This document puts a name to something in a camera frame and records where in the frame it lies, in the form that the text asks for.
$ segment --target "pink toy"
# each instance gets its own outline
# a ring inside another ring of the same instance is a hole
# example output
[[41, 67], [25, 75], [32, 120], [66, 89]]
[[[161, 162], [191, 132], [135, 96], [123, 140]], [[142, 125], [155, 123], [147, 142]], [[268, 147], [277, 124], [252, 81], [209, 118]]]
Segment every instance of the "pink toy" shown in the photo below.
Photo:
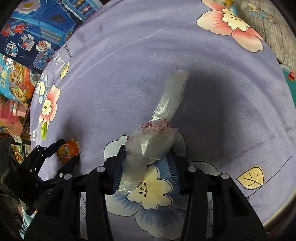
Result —
[[21, 103], [16, 103], [16, 105], [17, 105], [17, 107], [16, 107], [15, 115], [25, 117], [28, 108]]
[[14, 105], [14, 101], [8, 100], [3, 105], [2, 99], [0, 98], [0, 118], [4, 121], [8, 131], [16, 136], [22, 134], [22, 124], [19, 121], [18, 116], [13, 115], [11, 107]]

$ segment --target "wooden floor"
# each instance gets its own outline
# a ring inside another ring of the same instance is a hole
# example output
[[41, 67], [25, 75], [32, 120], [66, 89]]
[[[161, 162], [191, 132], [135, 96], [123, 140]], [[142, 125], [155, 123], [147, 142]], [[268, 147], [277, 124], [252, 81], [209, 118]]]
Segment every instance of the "wooden floor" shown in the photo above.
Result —
[[235, 4], [239, 17], [263, 37], [277, 59], [296, 69], [296, 38], [278, 9], [269, 0], [235, 0]]

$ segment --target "flower pattern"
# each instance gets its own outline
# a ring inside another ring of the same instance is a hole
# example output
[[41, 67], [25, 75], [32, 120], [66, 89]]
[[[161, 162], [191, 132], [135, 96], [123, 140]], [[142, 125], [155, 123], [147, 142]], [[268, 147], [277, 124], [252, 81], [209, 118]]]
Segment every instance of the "flower pattern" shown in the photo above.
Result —
[[42, 104], [47, 95], [47, 75], [41, 75], [36, 87], [36, 94], [39, 95], [39, 104]]
[[247, 23], [233, 12], [213, 0], [202, 0], [202, 3], [212, 9], [204, 13], [196, 25], [214, 34], [231, 35], [243, 48], [256, 53], [263, 51], [263, 38]]
[[46, 123], [47, 129], [49, 122], [53, 121], [57, 112], [57, 100], [59, 99], [60, 94], [61, 90], [53, 85], [44, 101], [38, 123]]
[[[110, 142], [104, 150], [104, 160], [117, 155], [127, 136]], [[178, 132], [173, 145], [178, 155], [186, 157], [186, 144]], [[217, 169], [205, 161], [190, 162], [207, 174], [218, 175]], [[176, 240], [181, 236], [186, 215], [188, 196], [181, 196], [172, 185], [166, 158], [152, 163], [143, 183], [134, 191], [122, 194], [117, 191], [113, 196], [106, 195], [107, 210], [118, 216], [134, 216], [138, 227], [155, 238]]]

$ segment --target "blue toy box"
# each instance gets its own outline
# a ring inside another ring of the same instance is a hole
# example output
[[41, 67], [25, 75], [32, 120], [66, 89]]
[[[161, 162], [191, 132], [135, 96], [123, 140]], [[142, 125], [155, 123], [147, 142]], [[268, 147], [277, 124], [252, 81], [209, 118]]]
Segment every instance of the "blue toy box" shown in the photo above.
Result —
[[0, 32], [0, 53], [42, 73], [99, 0], [23, 0]]

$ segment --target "pink flower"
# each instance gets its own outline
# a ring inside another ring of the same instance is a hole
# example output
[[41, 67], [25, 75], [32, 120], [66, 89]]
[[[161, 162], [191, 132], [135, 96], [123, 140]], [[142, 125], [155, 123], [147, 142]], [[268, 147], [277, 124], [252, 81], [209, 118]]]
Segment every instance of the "pink flower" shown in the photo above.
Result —
[[42, 121], [47, 124], [47, 129], [49, 126], [49, 122], [53, 121], [55, 114], [57, 112], [57, 100], [59, 99], [59, 95], [61, 94], [61, 90], [58, 89], [57, 87], [55, 87], [55, 85], [53, 85], [53, 87], [50, 89], [43, 107], [42, 107], [42, 111], [41, 111], [41, 115], [39, 116], [39, 123], [41, 123]]
[[239, 45], [251, 52], [263, 51], [260, 41], [263, 38], [233, 12], [212, 0], [202, 0], [202, 3], [213, 10], [204, 13], [196, 21], [197, 26], [214, 34], [231, 35]]

